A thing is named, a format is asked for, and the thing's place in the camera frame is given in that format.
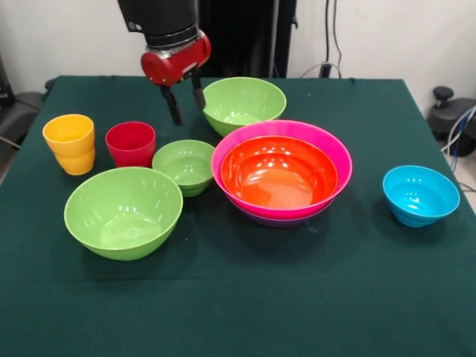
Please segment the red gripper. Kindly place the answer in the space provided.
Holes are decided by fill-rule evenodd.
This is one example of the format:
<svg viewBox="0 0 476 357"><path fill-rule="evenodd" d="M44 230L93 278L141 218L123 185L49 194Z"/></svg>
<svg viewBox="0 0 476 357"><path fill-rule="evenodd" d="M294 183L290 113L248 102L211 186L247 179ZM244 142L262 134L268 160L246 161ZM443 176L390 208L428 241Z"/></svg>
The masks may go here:
<svg viewBox="0 0 476 357"><path fill-rule="evenodd" d="M170 50L148 49L141 57L141 67L145 76L154 84L160 85L160 91L167 102L173 122L184 125L184 115L170 87L182 81L192 70L201 68L210 58L210 40L203 31L199 31L194 41ZM199 72L191 75L193 96L198 110L206 107Z"/></svg>

